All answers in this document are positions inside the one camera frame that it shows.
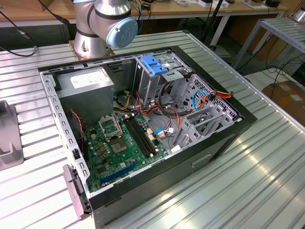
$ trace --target open computer tower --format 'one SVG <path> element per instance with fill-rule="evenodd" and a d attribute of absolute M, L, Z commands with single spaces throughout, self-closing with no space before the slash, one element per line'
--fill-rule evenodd
<path fill-rule="evenodd" d="M 256 121 L 177 46 L 39 72 L 74 208 L 96 228 L 219 157 Z"/>

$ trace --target motherboard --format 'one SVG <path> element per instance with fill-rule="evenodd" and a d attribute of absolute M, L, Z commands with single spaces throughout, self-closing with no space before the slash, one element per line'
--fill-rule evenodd
<path fill-rule="evenodd" d="M 151 133 L 141 114 L 122 119 L 106 117 L 99 125 L 85 130 L 86 164 L 91 174 L 87 180 L 89 191 L 97 191 L 168 155 Z"/>

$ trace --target sticker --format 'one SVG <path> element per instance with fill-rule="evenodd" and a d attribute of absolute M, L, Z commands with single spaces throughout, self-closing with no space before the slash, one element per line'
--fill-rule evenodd
<path fill-rule="evenodd" d="M 120 166 L 121 166 L 122 168 L 125 168 L 125 167 L 126 167 L 126 165 L 125 165 L 124 162 L 123 162 L 123 163 L 120 163 Z"/>
<path fill-rule="evenodd" d="M 162 64 L 162 66 L 163 66 L 164 68 L 168 68 L 168 67 L 170 67 L 171 65 L 170 65 L 169 63 L 164 63 L 164 64 Z"/>
<path fill-rule="evenodd" d="M 291 94 L 290 96 L 296 101 L 302 101 L 302 98 L 300 96 L 298 96 L 297 94 Z"/>
<path fill-rule="evenodd" d="M 284 84 L 284 85 L 280 85 L 281 88 L 283 88 L 284 91 L 290 91 L 291 88 L 287 85 L 287 84 Z"/>
<path fill-rule="evenodd" d="M 102 72 L 86 73 L 71 77 L 71 83 L 75 89 L 90 86 L 97 83 L 109 82 L 109 78 Z"/>

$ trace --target blue drive bay latch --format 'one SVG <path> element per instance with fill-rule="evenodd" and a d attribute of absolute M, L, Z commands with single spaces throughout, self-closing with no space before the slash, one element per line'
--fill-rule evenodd
<path fill-rule="evenodd" d="M 159 75 L 162 73 L 168 72 L 166 68 L 164 68 L 157 59 L 154 58 L 154 56 L 142 56 L 141 57 L 142 62 L 144 65 L 152 71 L 153 75 Z"/>

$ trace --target metal rack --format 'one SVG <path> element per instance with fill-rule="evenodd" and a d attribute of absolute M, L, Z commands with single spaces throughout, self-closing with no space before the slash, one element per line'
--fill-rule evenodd
<path fill-rule="evenodd" d="M 287 42 L 294 48 L 305 53 L 305 24 L 296 22 L 291 18 L 273 18 L 273 19 L 261 19 L 259 20 L 252 32 L 250 33 L 248 39 L 244 43 L 242 49 L 239 51 L 236 62 L 233 67 L 236 68 L 239 62 L 242 60 L 245 52 L 249 48 L 252 40 L 255 38 L 257 32 L 264 28 L 267 30 L 259 44 L 257 45 L 254 53 L 256 53 L 263 46 L 269 35 L 272 33 L 283 41 Z"/>
<path fill-rule="evenodd" d="M 192 35 L 138 36 L 116 54 L 179 45 L 258 121 L 217 160 L 106 228 L 301 228 L 305 223 L 305 129 Z M 18 50 L 27 54 L 30 49 Z M 29 58 L 0 54 L 0 98 L 15 104 L 23 164 L 0 172 L 0 228 L 94 228 L 77 221 L 64 154 L 37 67 L 75 61 L 69 45 Z"/>

